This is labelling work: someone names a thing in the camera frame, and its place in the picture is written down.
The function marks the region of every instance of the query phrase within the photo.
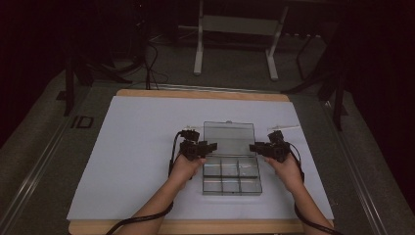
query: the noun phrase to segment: wire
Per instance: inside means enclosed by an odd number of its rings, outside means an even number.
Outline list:
[[[174,154],[176,152],[176,143],[177,143],[177,138],[179,137],[179,135],[183,133],[182,131],[177,132],[176,136],[174,137],[174,141],[173,141],[173,150],[171,152],[171,159],[170,159],[170,163],[168,165],[168,176],[170,176],[171,171],[173,170],[173,165],[174,165]]]
[[[155,213],[155,214],[152,214],[152,215],[145,215],[145,216],[140,216],[140,217],[131,217],[131,218],[123,219],[122,221],[116,223],[106,233],[106,235],[113,235],[114,232],[116,232],[117,229],[119,229],[121,226],[126,225],[126,224],[136,223],[136,222],[144,222],[144,221],[149,221],[149,220],[153,220],[153,219],[158,219],[160,217],[165,216],[169,212],[171,212],[172,209],[173,209],[173,203],[171,203],[166,210],[164,210],[162,212],[159,212],[159,213]]]
[[[318,223],[311,222],[310,220],[306,219],[304,216],[302,216],[302,214],[300,213],[300,211],[299,211],[299,209],[297,208],[297,205],[296,205],[296,204],[294,204],[294,211],[296,212],[297,217],[298,217],[298,218],[299,218],[299,219],[300,219],[303,223],[307,224],[307,225],[308,225],[308,226],[310,226],[310,227],[313,227],[313,228],[315,228],[315,229],[318,229],[318,230],[320,230],[320,231],[322,231],[322,232],[325,232],[325,233],[327,233],[327,234],[343,235],[343,233],[341,233],[341,232],[338,232],[338,231],[336,231],[336,230],[334,230],[334,229],[331,229],[331,228],[325,227],[325,226],[320,225],[320,224],[318,224]]]
[[[175,149],[176,149],[177,138],[179,137],[180,134],[182,134],[182,131],[177,132],[176,136],[174,137],[173,150],[171,152],[171,159],[170,159],[170,163],[168,165],[168,176],[170,176],[171,171],[173,170],[174,153],[175,153]],[[131,217],[131,218],[123,219],[122,221],[116,223],[106,233],[106,235],[113,235],[114,232],[116,232],[117,229],[119,229],[121,226],[126,225],[126,224],[136,223],[136,222],[144,222],[144,221],[149,221],[149,220],[158,219],[160,217],[163,217],[166,214],[168,214],[169,212],[171,212],[171,210],[173,209],[173,204],[174,203],[171,202],[171,204],[167,207],[167,209],[165,209],[164,211],[159,212],[159,213],[155,213],[155,214],[152,214],[152,215],[145,215],[145,216],[140,216],[140,217]]]
[[[299,152],[299,150],[296,148],[296,146],[294,146],[293,144],[291,144],[291,143],[289,143],[289,142],[286,142],[287,144],[289,144],[289,146],[290,147],[293,147],[296,151],[297,151],[297,154],[299,155],[299,157],[297,158],[296,157],[296,155],[293,153],[293,151],[291,150],[291,148],[290,148],[290,152],[291,152],[291,154],[293,155],[293,157],[296,159],[296,161],[297,161],[297,166],[299,167],[299,170],[300,170],[300,174],[301,174],[301,179],[302,179],[302,182],[304,182],[304,179],[305,179],[305,176],[304,176],[304,172],[302,171],[302,168],[301,168],[301,156],[300,156],[300,152]],[[308,219],[306,219],[302,214],[301,214],[301,212],[299,211],[299,209],[297,208],[297,205],[296,204],[294,204],[294,211],[295,211],[295,213],[296,213],[296,215],[297,215],[297,217],[303,222],[303,223],[305,223],[305,224],[307,224],[308,226],[310,226],[310,227],[313,227],[313,228],[315,228],[315,229],[318,229],[318,230],[320,230],[320,231],[322,231],[322,232],[325,232],[325,233],[327,233],[327,234],[334,234],[334,235],[342,235],[342,233],[341,232],[338,232],[338,231],[336,231],[336,230],[334,230],[334,229],[331,229],[331,228],[328,228],[328,227],[325,227],[325,226],[323,226],[323,225],[320,225],[320,224],[318,224],[318,223],[314,223],[314,222],[311,222],[310,220],[308,220]]]

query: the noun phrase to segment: metal rail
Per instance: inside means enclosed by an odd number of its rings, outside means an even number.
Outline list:
[[[49,140],[42,154],[39,156],[36,164],[30,171],[30,173],[24,179],[22,185],[20,186],[17,194],[13,198],[11,204],[6,209],[3,217],[0,220],[0,234],[6,235],[15,225],[16,221],[22,214],[22,211],[27,204],[30,196],[33,194],[36,189],[37,184],[43,176],[43,173],[46,171],[46,167],[51,162],[54,157],[56,150],[61,143],[62,137],[65,131],[68,129],[70,121],[73,119],[77,111],[79,110],[80,104],[86,98],[90,88],[81,87],[77,92],[77,100],[70,112],[68,117],[64,117],[58,126],[57,130]]]

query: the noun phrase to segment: wooden table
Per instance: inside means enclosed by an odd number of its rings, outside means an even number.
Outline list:
[[[119,90],[117,96],[168,97],[189,99],[224,99],[289,102],[282,94],[228,93],[200,91]],[[118,220],[71,220],[72,235],[105,234]],[[302,232],[298,219],[257,220],[172,220],[165,219],[160,234],[275,234]]]

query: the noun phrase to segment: clear plastic organizer box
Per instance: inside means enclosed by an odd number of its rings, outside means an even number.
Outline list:
[[[251,123],[210,122],[204,125],[204,138],[217,143],[204,164],[204,195],[257,196],[262,193]]]

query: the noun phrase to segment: metal frame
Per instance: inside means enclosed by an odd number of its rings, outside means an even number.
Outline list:
[[[285,18],[287,17],[288,10],[289,7],[285,6],[278,21],[209,16],[204,15],[204,0],[200,0],[198,47],[196,50],[196,60],[193,71],[194,75],[202,74],[202,63],[204,56],[204,30],[210,30],[273,36],[271,46],[265,50],[265,56],[271,80],[278,80],[278,73],[274,61],[274,53],[278,40],[281,36],[281,31]]]

